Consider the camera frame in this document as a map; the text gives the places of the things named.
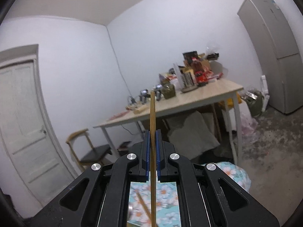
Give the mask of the wooden chopstick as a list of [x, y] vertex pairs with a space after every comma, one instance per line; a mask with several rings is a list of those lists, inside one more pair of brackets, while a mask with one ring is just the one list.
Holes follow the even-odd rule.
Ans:
[[151, 212], [149, 211], [147, 205], [145, 204], [142, 196], [140, 195], [140, 193], [138, 191], [136, 191], [136, 196], [138, 197], [138, 200], [140, 202], [140, 204], [142, 205], [143, 209], [144, 209], [144, 212], [146, 213], [147, 217], [149, 218], [149, 220], [152, 220], [151, 218]]
[[156, 180], [157, 180], [157, 163], [156, 163], [156, 107], [155, 92], [151, 91], [150, 103], [150, 135], [151, 135], [151, 226], [156, 227]]

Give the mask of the white sack under desk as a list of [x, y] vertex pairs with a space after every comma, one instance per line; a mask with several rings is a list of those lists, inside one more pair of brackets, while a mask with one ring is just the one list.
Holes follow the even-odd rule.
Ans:
[[167, 119], [169, 142], [176, 152], [188, 159], [215, 149], [220, 145], [215, 137], [214, 116], [212, 113], [181, 114]]

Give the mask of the floral blue quilt cover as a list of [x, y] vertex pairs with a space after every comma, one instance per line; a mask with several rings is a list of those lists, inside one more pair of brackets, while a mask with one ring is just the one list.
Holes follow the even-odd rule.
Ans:
[[[251, 180], [245, 170], [230, 162], [216, 163], [232, 180], [240, 185], [247, 192], [251, 187]], [[181, 226], [179, 211], [177, 185], [175, 182], [161, 183], [156, 186], [157, 200], [157, 225], [158, 226]], [[127, 221], [127, 226], [151, 226], [151, 221], [147, 217], [140, 204], [136, 191], [140, 193], [148, 209], [151, 209], [151, 186], [150, 182], [132, 182], [130, 184], [129, 205], [133, 207], [133, 214]]]

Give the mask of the jar of green pickles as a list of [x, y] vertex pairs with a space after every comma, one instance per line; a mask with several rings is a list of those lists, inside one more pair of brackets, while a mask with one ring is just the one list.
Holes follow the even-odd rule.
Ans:
[[170, 82], [163, 84], [161, 88], [161, 93], [163, 94], [166, 100], [173, 98], [176, 96], [175, 86]]

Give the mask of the wooden chair black seat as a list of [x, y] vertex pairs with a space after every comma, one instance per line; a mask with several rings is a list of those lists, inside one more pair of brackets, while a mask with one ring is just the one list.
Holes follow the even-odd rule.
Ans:
[[[81, 158], [79, 158], [73, 148], [76, 140], [79, 137], [84, 137], [86, 140], [85, 143], [89, 145], [89, 151]], [[95, 163], [98, 163], [101, 166], [111, 164], [111, 161], [106, 158], [107, 155], [112, 155], [110, 146], [106, 144], [95, 147], [89, 137], [87, 128], [71, 133], [67, 137], [65, 143], [69, 146], [71, 156], [76, 161], [77, 166], [81, 172], [84, 172], [88, 166], [91, 166]]]

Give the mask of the red drink bottle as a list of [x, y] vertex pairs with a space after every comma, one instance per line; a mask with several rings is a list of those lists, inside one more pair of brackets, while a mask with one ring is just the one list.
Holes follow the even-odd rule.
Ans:
[[199, 87], [203, 87], [207, 84], [207, 78], [204, 74], [204, 69], [201, 62], [197, 58], [192, 58], [191, 67], [194, 71], [194, 75]]

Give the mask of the long wooden desk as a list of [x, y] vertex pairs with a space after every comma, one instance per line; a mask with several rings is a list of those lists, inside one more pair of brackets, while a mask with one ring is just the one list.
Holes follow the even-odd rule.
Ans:
[[[237, 128], [237, 141], [238, 148], [235, 148], [232, 137], [232, 127], [230, 115], [227, 114], [227, 127], [230, 136], [230, 145], [232, 149], [234, 163], [236, 165], [240, 164], [242, 161], [242, 134], [241, 134], [241, 118], [240, 109], [237, 98], [237, 93], [243, 90], [243, 86], [236, 84], [228, 79], [220, 79], [215, 82], [211, 82], [204, 87], [195, 89], [194, 91], [181, 93], [178, 92], [175, 97], [168, 100], [160, 100], [156, 102], [156, 117], [163, 117], [167, 115], [172, 115], [180, 113], [187, 110], [192, 110], [205, 105], [210, 105], [223, 101], [225, 107], [227, 108], [227, 100], [231, 98], [234, 104], [235, 110], [235, 120]], [[149, 109], [144, 110], [140, 114], [134, 114], [133, 111], [128, 112], [122, 117], [115, 118], [110, 121], [103, 121], [100, 124], [94, 126], [94, 128], [100, 128], [113, 150], [116, 157], [119, 157], [116, 147], [114, 146], [108, 132], [107, 128], [121, 126], [123, 124], [135, 123], [140, 134], [142, 135], [142, 129], [139, 122], [149, 119]]]

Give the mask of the white panel door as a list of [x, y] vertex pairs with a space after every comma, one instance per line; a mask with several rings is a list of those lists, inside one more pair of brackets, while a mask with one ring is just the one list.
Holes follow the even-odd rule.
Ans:
[[1, 136], [18, 175], [42, 206], [72, 181], [42, 116], [33, 61], [1, 69]]

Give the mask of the grey refrigerator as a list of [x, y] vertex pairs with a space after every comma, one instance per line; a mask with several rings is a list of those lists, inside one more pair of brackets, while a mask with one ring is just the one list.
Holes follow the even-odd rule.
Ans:
[[274, 0], [244, 0], [237, 14], [266, 77], [270, 106], [284, 114], [302, 107], [302, 59], [279, 6]]

